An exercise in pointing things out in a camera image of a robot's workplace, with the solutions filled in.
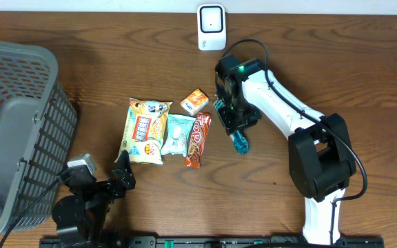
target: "plastic bin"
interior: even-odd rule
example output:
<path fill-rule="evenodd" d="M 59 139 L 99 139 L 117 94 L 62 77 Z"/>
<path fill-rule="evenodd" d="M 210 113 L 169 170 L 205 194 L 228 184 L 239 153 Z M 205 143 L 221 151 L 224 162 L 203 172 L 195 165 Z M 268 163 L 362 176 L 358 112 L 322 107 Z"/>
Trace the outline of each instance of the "plastic bin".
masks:
<path fill-rule="evenodd" d="M 67 160 L 76 112 L 45 48 L 0 41 L 0 233 L 54 180 Z M 14 230 L 50 215 L 54 188 Z"/>

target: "white charger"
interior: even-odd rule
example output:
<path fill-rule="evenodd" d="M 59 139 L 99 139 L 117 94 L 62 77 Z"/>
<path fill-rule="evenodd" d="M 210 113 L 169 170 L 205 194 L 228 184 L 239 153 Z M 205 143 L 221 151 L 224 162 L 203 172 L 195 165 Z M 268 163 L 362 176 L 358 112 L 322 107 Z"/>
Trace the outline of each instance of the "white charger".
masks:
<path fill-rule="evenodd" d="M 203 4 L 197 9 L 198 48 L 222 50 L 226 46 L 225 8 L 221 4 Z"/>

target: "blue wrapper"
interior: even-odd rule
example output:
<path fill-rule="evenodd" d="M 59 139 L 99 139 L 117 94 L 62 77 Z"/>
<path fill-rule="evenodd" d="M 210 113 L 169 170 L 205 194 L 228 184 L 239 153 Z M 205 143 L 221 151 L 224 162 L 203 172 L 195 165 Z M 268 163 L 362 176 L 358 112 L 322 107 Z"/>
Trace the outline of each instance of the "blue wrapper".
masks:
<path fill-rule="evenodd" d="M 168 114 L 168 137 L 162 147 L 162 155 L 183 154 L 186 157 L 187 140 L 195 120 L 194 117 Z"/>

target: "red snack package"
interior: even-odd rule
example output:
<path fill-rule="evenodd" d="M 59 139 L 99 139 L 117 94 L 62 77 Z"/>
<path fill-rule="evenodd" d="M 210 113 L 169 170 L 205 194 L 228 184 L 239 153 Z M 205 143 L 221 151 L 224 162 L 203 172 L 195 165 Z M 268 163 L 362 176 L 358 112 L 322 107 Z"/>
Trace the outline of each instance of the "red snack package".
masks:
<path fill-rule="evenodd" d="M 192 126 L 190 142 L 185 159 L 186 167 L 200 168 L 201 154 L 205 147 L 206 135 L 210 130 L 212 115 L 199 112 Z"/>

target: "green component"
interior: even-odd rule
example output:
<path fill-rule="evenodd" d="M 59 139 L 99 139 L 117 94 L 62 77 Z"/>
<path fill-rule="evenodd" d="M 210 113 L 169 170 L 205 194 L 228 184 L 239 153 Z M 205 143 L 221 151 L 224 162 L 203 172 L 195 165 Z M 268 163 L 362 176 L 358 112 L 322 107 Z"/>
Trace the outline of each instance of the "green component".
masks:
<path fill-rule="evenodd" d="M 174 241 L 166 240 L 165 241 L 165 248 L 174 248 Z"/>

